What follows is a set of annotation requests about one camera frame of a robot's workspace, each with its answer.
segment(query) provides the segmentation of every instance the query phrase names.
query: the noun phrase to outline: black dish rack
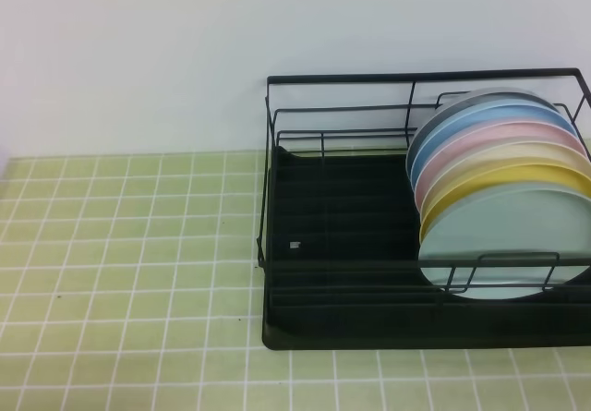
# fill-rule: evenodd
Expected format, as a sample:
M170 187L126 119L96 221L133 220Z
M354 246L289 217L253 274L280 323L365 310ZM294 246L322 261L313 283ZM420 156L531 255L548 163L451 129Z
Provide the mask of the black dish rack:
M567 284L549 283L557 266L588 265L589 260L562 259L553 252L512 260L497 255L474 261L417 260L419 218L404 169L404 152L416 130L414 113L428 116L449 96L490 82L553 79L574 84L575 111L567 102L556 104L583 141L577 117L585 101L591 103L591 92L575 68L268 77L266 174L257 240L259 266L265 271L263 343L271 349L591 345L590 271ZM302 85L404 85L410 92L406 101L395 104L272 107L276 87ZM433 92L417 103L417 90L425 86L452 90ZM328 129L309 123L327 115L372 112L402 116L391 126L375 128ZM307 117L302 128L277 128L280 117L293 121L302 115L314 117ZM346 147L331 146L347 142ZM314 146L294 149L294 144ZM503 266L547 267L549 273L543 284L503 285L540 288L533 296L474 300L452 294L469 289L478 268ZM420 271L426 267L451 268L447 284L430 284ZM454 272L466 267L472 268L470 279L455 284Z

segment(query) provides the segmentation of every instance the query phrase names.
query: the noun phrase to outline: plate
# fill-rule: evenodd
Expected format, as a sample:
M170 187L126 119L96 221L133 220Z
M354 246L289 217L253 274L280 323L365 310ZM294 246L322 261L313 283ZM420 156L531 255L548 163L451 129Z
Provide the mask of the plate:
M430 182L416 187L415 204L419 210L429 194L437 194L455 178L465 175L473 169L491 163L503 166L509 159L551 159L566 164L572 169L591 177L591 163L581 152L568 146L549 141L536 141L528 138L499 140L484 144L447 163L436 173Z
M561 143L586 155L585 147L576 136L551 123L528 119L493 120L465 129L440 145L429 157L418 177L411 180L413 189L417 190L421 185L425 185L423 179L429 180L433 173L437 173L446 163L474 148L502 139L526 137Z
M460 175L432 199L425 198L420 239L424 238L430 224L456 201L487 187L519 182L556 183L591 197L591 178L564 163L549 159L510 159L502 167L492 163Z
M537 103L522 100L498 100L482 103L460 111L433 129L420 146L411 168L411 180L418 176L434 151L448 138L482 122L526 118L548 122L576 135L573 125L562 115Z
M410 174L410 169L413 166L413 161L418 152L418 148L422 141L427 137L428 133L433 130L439 123L446 120L448 117L458 113L470 106L474 106L479 103L491 102L499 99L505 99L507 97L520 98L530 102L536 102L547 106L549 109L556 110L555 106L535 95L533 92L520 90L518 88L484 88L481 90L467 92L461 94L456 99L440 106L435 114L421 125L413 135L413 142L408 148L406 154L406 173Z
M479 191L446 210L429 230L421 260L477 259L485 253L558 252L591 257L591 199L561 185L518 183ZM558 267L549 282L562 284L588 266ZM472 268L458 268L453 284L466 284ZM433 284L446 284L450 269L423 268ZM544 283L549 267L479 268L471 284ZM531 296L535 287L469 288L458 296L502 299Z

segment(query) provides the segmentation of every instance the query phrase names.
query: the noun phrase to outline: light blue plate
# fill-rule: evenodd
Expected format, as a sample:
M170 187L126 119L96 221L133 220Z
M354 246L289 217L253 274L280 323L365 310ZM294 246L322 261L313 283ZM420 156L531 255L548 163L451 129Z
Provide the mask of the light blue plate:
M515 117L548 122L576 135L569 121L558 112L539 103L505 99L477 104L451 116L425 138L411 167L410 180L413 187L431 154L449 137L478 123Z
M458 296L501 299L531 296L537 287L481 287L479 284L543 284L552 254L591 258L591 199L562 185L514 183L478 191L445 210L421 244L420 260L475 260L483 254L548 252L548 267L479 268L471 286ZM557 267L550 283L563 284L588 266ZM447 283L448 268L423 268L433 284ZM466 284L472 268L459 268L452 284Z

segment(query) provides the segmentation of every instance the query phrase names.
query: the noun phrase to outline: pink plate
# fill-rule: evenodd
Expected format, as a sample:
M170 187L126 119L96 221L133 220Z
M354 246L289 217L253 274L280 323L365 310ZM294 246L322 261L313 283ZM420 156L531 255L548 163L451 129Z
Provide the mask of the pink plate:
M524 118L478 124L452 136L431 155L416 180L416 206L421 205L434 178L449 162L488 143L514 138L559 143L581 152L586 157L585 147L579 139L556 125Z

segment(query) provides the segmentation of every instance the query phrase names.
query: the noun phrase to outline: tiled countertop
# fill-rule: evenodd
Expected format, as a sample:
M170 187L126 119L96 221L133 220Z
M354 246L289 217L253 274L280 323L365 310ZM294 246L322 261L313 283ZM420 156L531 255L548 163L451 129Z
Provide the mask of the tiled countertop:
M0 411L591 410L591 348L272 352L263 155L21 159L0 183Z

